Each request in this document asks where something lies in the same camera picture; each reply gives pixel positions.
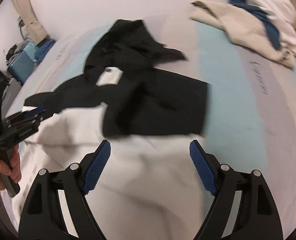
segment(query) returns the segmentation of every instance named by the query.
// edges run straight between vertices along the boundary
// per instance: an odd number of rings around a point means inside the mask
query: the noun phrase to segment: bed
[[[144,22],[155,40],[188,58],[158,68],[211,84],[206,132],[110,141],[111,157],[97,187],[86,196],[104,235],[107,239],[194,238],[213,201],[189,157],[189,143],[197,139],[220,163],[236,171],[263,173],[287,238],[296,228],[296,62],[293,70],[271,62],[231,44],[222,30],[192,21],[186,14],[149,16]],[[25,82],[8,115],[21,111],[30,95],[52,91],[81,74],[89,51],[111,24],[57,41]],[[103,139],[100,117],[105,106],[82,109],[93,130],[86,138],[72,140],[69,133],[75,131],[64,124],[75,110],[46,120],[40,132],[20,145],[21,192],[13,199],[2,192],[17,229],[37,172],[59,171],[79,162]],[[62,133],[60,140],[52,139],[55,133]],[[224,235],[234,225],[238,193],[235,199]],[[61,207],[69,233],[75,234],[64,196]]]

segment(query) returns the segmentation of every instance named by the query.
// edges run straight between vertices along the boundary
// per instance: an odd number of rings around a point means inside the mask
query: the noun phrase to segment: hand
[[[21,170],[20,170],[20,155],[18,153],[19,145],[13,147],[13,157],[10,160],[11,169],[0,160],[0,173],[10,176],[14,183],[18,183],[21,180]],[[0,190],[4,190],[5,186],[3,185],[0,178]]]

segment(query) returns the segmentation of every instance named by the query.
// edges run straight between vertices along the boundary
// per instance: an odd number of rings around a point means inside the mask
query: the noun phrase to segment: blue rubber grip pad
[[[90,190],[93,190],[99,180],[99,177],[106,166],[106,163],[110,157],[110,143],[107,141],[101,147],[97,156],[94,158],[93,162],[90,164],[87,172],[85,173],[85,182],[82,187],[84,194],[88,194]]]
[[[203,153],[193,141],[190,143],[189,153],[205,189],[213,196],[216,195],[218,188],[216,186],[215,174],[213,173]]]

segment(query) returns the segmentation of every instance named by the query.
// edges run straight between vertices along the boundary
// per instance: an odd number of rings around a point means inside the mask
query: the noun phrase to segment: white label
[[[117,85],[123,72],[117,67],[107,67],[104,72],[100,75],[96,85]]]

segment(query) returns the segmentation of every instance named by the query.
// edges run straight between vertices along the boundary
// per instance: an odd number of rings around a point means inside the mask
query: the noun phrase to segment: black clothing
[[[105,137],[200,134],[208,84],[153,68],[160,60],[179,59],[184,59],[183,54],[155,42],[142,21],[118,20],[90,52],[84,74],[54,92],[31,96],[25,106],[44,106],[59,113],[68,107],[95,107],[105,102]],[[118,84],[97,86],[109,66],[123,71]]]

